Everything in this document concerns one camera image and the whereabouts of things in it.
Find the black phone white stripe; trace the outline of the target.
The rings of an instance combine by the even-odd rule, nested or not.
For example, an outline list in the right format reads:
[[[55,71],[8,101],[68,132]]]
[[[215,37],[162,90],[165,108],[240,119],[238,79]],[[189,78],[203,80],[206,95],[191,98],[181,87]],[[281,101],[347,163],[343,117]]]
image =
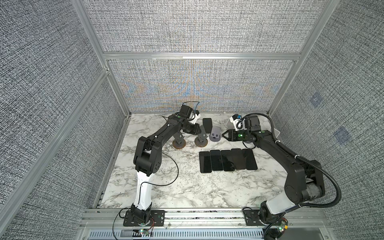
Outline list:
[[[211,118],[203,118],[203,126],[206,133],[209,135],[212,132],[213,122]]]

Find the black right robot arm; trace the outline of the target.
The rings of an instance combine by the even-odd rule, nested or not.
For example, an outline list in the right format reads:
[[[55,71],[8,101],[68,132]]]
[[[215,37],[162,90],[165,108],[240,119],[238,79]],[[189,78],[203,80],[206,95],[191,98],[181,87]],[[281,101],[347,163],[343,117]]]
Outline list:
[[[259,218],[263,224],[275,222],[282,213],[291,212],[306,201],[325,195],[323,174],[277,145],[279,142],[269,131],[230,129],[223,133],[230,142],[250,142],[272,156],[287,172],[284,190],[261,203]]]

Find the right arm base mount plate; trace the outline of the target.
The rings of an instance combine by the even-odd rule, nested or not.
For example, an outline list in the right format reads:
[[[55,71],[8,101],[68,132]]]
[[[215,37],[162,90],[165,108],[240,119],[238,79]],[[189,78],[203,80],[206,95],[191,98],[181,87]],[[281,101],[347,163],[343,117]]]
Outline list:
[[[244,220],[246,223],[246,226],[268,226],[269,224],[273,223],[273,226],[278,226],[282,222],[288,222],[288,220],[285,217],[280,218],[279,220],[276,220],[275,217],[272,218],[272,221],[263,222],[260,220],[260,214],[259,209],[251,209],[251,208],[244,208],[242,209],[242,213],[244,215]]]

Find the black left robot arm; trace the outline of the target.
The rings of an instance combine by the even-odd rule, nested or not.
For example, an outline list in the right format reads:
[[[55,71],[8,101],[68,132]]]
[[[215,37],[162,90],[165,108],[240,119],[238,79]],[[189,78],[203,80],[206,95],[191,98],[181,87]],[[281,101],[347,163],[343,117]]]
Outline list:
[[[154,185],[151,181],[161,167],[164,144],[171,137],[175,137],[174,148],[184,148],[186,141],[182,133],[185,133],[196,136],[196,146],[207,146],[205,129],[196,123],[199,118],[200,115],[193,110],[179,111],[170,115],[166,123],[154,134],[139,138],[134,156],[138,186],[136,198],[130,207],[130,212],[139,222],[146,224],[151,218],[151,191]]]

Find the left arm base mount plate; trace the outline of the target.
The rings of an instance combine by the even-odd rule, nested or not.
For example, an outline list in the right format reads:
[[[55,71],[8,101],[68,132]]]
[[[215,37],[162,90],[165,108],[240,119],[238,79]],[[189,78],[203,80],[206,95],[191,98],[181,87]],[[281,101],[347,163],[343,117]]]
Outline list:
[[[131,210],[127,210],[123,226],[124,227],[162,227],[165,222],[164,210],[151,210],[150,212],[139,211],[134,213]]]

